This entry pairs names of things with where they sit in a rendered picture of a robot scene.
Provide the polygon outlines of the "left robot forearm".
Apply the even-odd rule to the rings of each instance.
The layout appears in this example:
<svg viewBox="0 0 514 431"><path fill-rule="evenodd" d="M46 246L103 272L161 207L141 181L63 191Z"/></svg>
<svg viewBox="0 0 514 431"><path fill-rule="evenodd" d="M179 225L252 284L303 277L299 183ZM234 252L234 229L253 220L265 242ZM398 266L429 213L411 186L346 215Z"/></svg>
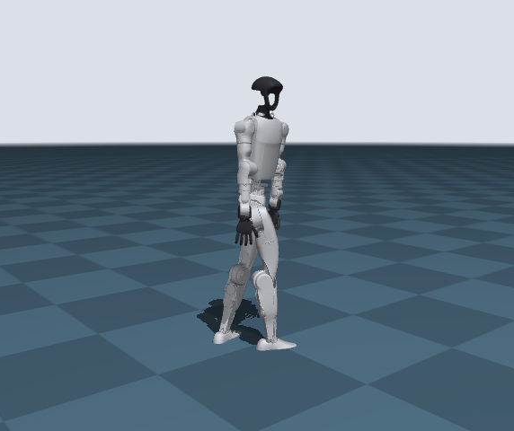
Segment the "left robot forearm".
<svg viewBox="0 0 514 431"><path fill-rule="evenodd" d="M277 202L283 195L282 181L284 180L284 171L281 173L275 173L270 184L270 206L276 207Z"/></svg>

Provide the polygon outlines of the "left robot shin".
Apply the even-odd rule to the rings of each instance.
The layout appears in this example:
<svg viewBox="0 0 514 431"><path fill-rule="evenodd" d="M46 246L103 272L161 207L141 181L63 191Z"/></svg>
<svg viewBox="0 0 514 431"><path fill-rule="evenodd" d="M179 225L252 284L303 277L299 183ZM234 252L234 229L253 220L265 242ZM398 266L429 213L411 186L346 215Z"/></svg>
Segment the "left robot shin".
<svg viewBox="0 0 514 431"><path fill-rule="evenodd" d="M244 291L247 285L247 282L242 285L232 281L231 273L234 267L235 265L233 265L229 270L229 279L226 283L224 292L224 309L219 329L219 332L224 329L224 334L227 334L230 330L231 324L235 317L235 311L239 308L242 302Z"/></svg>

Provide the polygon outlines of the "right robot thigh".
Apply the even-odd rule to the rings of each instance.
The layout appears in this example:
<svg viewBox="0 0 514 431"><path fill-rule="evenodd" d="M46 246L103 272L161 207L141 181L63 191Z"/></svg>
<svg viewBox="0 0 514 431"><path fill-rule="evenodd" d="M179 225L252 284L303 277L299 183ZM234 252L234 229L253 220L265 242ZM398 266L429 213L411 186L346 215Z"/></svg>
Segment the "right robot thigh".
<svg viewBox="0 0 514 431"><path fill-rule="evenodd" d="M253 222L255 228L259 227L257 228L258 237L255 237L255 244L263 265L261 269L256 270L252 275L252 284L257 289L255 280L260 274L270 275L272 282L274 282L279 264L279 242L274 224L266 207L257 207L256 202L250 204L250 206L252 217L249 219Z"/></svg>

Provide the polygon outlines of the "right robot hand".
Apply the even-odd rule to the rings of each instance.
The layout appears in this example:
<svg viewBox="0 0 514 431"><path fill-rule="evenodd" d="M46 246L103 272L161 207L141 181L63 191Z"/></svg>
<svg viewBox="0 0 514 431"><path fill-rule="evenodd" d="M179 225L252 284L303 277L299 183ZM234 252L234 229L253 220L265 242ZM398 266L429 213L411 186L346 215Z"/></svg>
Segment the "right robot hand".
<svg viewBox="0 0 514 431"><path fill-rule="evenodd" d="M258 237L258 233L257 233L255 227L253 226L253 222L249 219L251 217L252 217L251 206L250 206L249 216L240 215L240 206L238 207L238 218L240 218L240 221L236 227L237 233L236 233L236 238L235 238L235 244L238 243L239 233L241 234L240 245L242 245L243 241L244 241L244 246L247 246L248 234L249 234L249 239L250 239L250 245L253 244L252 232L254 232L255 237ZM253 229L253 231L252 231L252 229ZM244 238L244 234L245 234L245 238Z"/></svg>

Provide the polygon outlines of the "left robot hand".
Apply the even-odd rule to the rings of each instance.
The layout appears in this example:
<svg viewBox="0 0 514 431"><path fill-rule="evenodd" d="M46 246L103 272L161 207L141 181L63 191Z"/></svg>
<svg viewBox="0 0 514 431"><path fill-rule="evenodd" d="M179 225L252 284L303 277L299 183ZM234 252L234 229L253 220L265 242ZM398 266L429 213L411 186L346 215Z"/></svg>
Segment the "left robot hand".
<svg viewBox="0 0 514 431"><path fill-rule="evenodd" d="M270 218L274 224L274 227L278 230L279 229L279 226L280 226L280 222L279 222L279 213L277 210L280 209L280 205L281 205L281 199L278 200L277 202L277 206L276 207L271 207L270 206L270 203L269 203L269 206L268 208L270 209L270 211L268 212L269 215L270 215ZM277 227L276 227L276 224L277 224Z"/></svg>

